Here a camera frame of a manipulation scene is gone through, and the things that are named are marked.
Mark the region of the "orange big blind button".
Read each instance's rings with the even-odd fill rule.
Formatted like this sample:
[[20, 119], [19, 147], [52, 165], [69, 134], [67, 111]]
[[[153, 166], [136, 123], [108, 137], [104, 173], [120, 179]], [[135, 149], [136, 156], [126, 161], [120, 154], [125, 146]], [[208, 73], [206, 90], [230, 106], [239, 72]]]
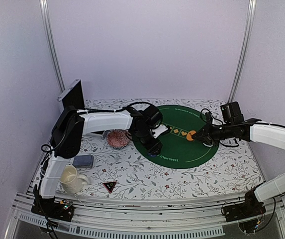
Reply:
[[196, 131], [195, 131], [195, 130], [189, 131], [189, 132], [187, 133], [187, 135], [186, 135], [187, 141], [194, 141], [193, 135], [195, 135], [195, 134], [196, 134]]

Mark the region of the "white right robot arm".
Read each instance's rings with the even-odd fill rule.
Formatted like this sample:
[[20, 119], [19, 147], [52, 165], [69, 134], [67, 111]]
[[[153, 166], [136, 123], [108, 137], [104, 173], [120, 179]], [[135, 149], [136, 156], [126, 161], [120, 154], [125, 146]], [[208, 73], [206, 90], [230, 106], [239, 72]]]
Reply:
[[[244, 120], [238, 102], [221, 107], [223, 123], [214, 124], [211, 113], [205, 114], [205, 125], [191, 137], [206, 146], [216, 146], [220, 141], [234, 138], [247, 142], [263, 143], [285, 150], [285, 126], [251, 118]], [[245, 194], [245, 203], [240, 207], [244, 217], [251, 217], [260, 204], [270, 198], [285, 194], [285, 173], [255, 187]]]

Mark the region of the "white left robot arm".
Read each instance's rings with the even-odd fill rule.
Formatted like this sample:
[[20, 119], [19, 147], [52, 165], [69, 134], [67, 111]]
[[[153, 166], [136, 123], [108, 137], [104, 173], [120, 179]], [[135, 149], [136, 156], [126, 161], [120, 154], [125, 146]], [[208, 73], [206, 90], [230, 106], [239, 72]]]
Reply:
[[36, 195], [41, 199], [37, 207], [46, 216], [57, 212], [54, 198], [59, 178], [70, 159], [80, 151], [82, 137], [86, 134], [107, 131], [126, 130], [137, 139], [150, 155], [159, 155], [162, 143], [158, 139], [168, 128], [163, 125], [163, 115], [151, 103], [147, 108], [137, 110], [134, 104], [119, 110], [78, 110], [74, 106], [66, 107], [56, 121], [49, 143], [41, 146], [45, 161], [40, 181], [36, 185]]

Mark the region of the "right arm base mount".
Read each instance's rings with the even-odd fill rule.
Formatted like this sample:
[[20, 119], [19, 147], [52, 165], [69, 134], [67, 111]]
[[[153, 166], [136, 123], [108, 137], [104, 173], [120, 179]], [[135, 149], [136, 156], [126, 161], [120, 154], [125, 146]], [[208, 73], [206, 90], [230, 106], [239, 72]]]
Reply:
[[225, 202], [221, 207], [221, 213], [227, 222], [240, 221], [254, 217], [250, 221], [243, 221], [238, 224], [239, 229], [245, 234], [253, 234], [259, 228], [266, 208], [264, 203], [260, 203], [250, 197], [245, 197], [244, 202]]

